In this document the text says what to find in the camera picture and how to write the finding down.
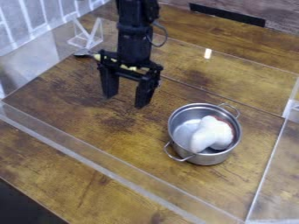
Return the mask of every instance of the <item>metal pot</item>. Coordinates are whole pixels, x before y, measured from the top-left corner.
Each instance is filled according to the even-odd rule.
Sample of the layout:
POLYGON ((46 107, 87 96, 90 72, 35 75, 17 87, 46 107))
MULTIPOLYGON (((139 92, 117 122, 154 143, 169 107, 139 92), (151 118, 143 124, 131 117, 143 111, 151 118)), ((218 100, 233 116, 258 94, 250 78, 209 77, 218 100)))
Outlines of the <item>metal pot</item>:
POLYGON ((242 129, 238 118, 239 111, 227 103, 222 103, 219 106, 209 103, 194 103, 178 108, 173 112, 169 120, 169 134, 171 141, 163 147, 166 154, 175 161, 189 161, 197 165, 215 165, 222 163, 229 158, 229 155, 238 146, 242 138, 242 129), (234 109, 237 115, 233 115, 223 107, 234 109), (234 139, 226 150, 214 150, 213 148, 207 148, 201 153, 194 153, 190 150, 190 142, 193 133, 199 127, 199 123, 205 116, 218 116, 231 124, 234 129, 234 139), (175 157, 170 154, 170 146, 173 146, 181 157, 175 157))

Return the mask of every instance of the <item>wooden table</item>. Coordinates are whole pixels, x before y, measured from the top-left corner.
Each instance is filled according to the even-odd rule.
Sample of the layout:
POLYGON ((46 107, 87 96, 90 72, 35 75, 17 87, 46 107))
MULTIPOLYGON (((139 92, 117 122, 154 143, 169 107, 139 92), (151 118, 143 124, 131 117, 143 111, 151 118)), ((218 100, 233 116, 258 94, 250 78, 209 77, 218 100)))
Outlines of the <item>wooden table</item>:
MULTIPOLYGON (((182 31, 189 27, 187 30, 195 32, 193 20, 202 15, 163 7, 163 18, 170 15, 183 15, 182 29, 178 27, 175 31, 173 24, 165 22, 171 35, 187 40, 187 31, 183 34, 182 31)), ((83 22, 90 25, 91 21, 93 15, 87 15, 83 22)), ((107 46, 117 40, 111 38, 110 41, 107 46)), ((219 41, 215 39, 211 43, 218 46, 219 41)), ((151 105, 141 110, 133 106, 133 82, 122 80, 121 94, 106 100, 99 89, 97 65, 91 65, 89 59, 74 57, 11 94, 4 102, 245 220, 283 125, 281 115, 297 75, 217 52, 214 58, 206 60, 199 57, 203 50, 177 40, 155 50, 154 58, 165 65, 163 86, 157 90, 151 105), (181 164, 162 150, 169 141, 169 116, 193 102, 227 102, 242 113, 242 143, 229 160, 215 166, 181 164)), ((71 223, 189 222, 3 122, 0 129, 4 133, 0 138, 2 177, 71 223)))

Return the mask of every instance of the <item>dark floor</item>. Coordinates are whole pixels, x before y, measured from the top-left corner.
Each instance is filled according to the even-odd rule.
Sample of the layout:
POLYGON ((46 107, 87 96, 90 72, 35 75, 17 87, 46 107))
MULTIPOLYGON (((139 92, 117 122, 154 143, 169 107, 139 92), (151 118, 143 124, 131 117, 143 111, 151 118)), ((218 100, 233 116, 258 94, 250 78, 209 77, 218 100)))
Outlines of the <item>dark floor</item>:
POLYGON ((2 224, 67 224, 0 179, 2 224))

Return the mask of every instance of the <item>black cable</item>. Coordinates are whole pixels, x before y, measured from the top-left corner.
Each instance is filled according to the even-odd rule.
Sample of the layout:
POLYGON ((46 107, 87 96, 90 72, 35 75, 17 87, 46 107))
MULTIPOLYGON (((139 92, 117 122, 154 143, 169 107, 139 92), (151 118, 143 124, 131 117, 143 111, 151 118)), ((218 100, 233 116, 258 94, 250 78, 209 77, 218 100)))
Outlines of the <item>black cable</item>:
POLYGON ((154 21, 154 26, 157 26, 161 30, 163 30, 163 33, 165 33, 165 41, 163 41, 162 44, 158 45, 158 44, 155 44, 153 42, 153 40, 150 39, 149 35, 146 35, 146 38, 147 38, 149 42, 153 44, 153 46, 162 47, 165 45, 167 39, 169 39, 169 32, 167 32, 166 28, 159 24, 159 22, 157 20, 154 21))

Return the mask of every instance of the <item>pot handle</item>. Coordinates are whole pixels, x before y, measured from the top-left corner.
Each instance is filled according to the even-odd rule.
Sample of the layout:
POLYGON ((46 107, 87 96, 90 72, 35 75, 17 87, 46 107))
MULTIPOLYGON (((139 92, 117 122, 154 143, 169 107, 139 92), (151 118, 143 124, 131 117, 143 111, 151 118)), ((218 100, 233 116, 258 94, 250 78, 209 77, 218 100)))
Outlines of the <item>pot handle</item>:
POLYGON ((219 107, 222 107, 222 108, 223 108, 223 106, 227 106, 237 111, 238 115, 235 115, 235 117, 237 117, 237 119, 239 119, 239 116, 241 116, 239 110, 235 107, 233 107, 231 105, 229 105, 226 102, 219 105, 219 107))
POLYGON ((195 154, 193 154, 191 156, 189 156, 189 157, 186 157, 186 158, 178 158, 178 157, 175 157, 174 155, 170 154, 170 152, 169 152, 169 150, 167 150, 170 144, 171 144, 171 141, 170 141, 170 142, 166 144, 166 146, 163 147, 163 151, 165 151, 165 153, 169 155, 169 157, 170 157, 171 159, 174 159, 175 161, 178 161, 178 162, 185 162, 186 160, 189 160, 190 158, 193 158, 193 157, 197 156, 195 154))

